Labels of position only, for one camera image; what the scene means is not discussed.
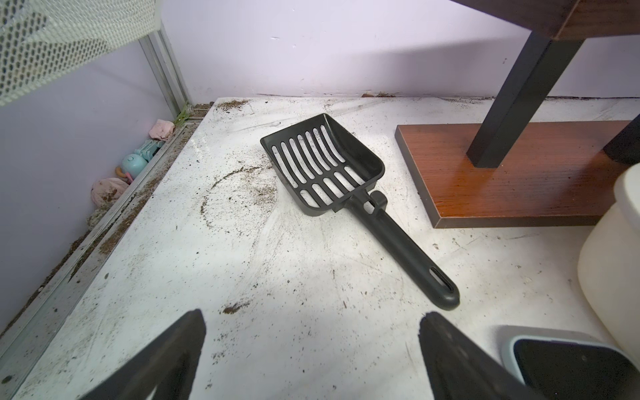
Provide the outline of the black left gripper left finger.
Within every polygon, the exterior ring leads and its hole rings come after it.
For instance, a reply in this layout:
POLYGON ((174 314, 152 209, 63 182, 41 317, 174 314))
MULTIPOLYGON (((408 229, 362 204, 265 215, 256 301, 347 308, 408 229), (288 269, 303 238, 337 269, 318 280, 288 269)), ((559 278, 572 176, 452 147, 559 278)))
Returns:
POLYGON ((206 324, 203 313, 185 313, 84 399, 188 399, 206 324))

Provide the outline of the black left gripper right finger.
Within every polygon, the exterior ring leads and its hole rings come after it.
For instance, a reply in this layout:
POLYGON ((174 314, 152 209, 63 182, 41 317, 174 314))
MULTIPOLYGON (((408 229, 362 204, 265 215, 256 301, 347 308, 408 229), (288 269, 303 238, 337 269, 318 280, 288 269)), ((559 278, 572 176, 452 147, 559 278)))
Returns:
POLYGON ((443 315, 426 313, 418 339, 436 399, 539 399, 443 315))

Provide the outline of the white plastic storage box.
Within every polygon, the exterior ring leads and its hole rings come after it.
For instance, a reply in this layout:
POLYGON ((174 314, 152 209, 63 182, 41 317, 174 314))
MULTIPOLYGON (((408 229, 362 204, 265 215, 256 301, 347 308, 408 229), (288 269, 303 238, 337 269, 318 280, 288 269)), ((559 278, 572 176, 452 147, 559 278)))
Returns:
POLYGON ((639 166, 616 181, 614 204, 586 239, 578 259, 585 298, 618 346, 639 362, 639 166))

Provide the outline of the pink teal fallen toys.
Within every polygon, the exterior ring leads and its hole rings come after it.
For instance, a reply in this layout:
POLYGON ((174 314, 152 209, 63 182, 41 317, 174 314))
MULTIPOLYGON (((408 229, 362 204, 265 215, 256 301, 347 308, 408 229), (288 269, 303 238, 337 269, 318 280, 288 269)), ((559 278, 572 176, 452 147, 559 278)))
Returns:
POLYGON ((135 178, 148 166, 153 157, 175 131, 173 122, 159 119, 149 131, 149 139, 144 144, 125 156, 116 166, 113 178, 96 181, 91 187, 91 200, 96 210, 87 218, 89 230, 93 230, 111 206, 124 194, 135 178))

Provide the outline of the brown wooden tiered stand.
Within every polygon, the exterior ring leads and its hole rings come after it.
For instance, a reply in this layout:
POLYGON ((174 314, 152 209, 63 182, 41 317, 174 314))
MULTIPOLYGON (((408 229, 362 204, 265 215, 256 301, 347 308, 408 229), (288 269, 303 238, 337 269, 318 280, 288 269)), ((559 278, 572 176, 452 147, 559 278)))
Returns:
POLYGON ((536 123, 590 38, 636 35, 636 1, 470 1, 530 35, 480 124, 400 125, 395 138, 435 228, 595 224, 639 160, 639 122, 536 123))

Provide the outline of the black slotted scoop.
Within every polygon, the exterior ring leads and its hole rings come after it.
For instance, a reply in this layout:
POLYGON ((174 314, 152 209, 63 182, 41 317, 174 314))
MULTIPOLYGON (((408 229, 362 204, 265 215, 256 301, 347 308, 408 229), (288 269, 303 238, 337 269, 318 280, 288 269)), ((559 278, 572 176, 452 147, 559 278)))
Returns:
POLYGON ((326 113, 261 138, 278 178, 308 216, 348 209, 437 307, 460 305, 457 285, 387 213, 375 185, 383 161, 326 113))

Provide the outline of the white mesh two-tier shelf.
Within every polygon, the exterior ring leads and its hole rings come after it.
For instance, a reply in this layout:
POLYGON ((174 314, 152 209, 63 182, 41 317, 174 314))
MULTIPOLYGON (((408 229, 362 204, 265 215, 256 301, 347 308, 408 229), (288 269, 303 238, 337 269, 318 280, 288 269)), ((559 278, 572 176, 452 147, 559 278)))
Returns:
POLYGON ((160 1, 1 1, 1 105, 160 29, 160 1))

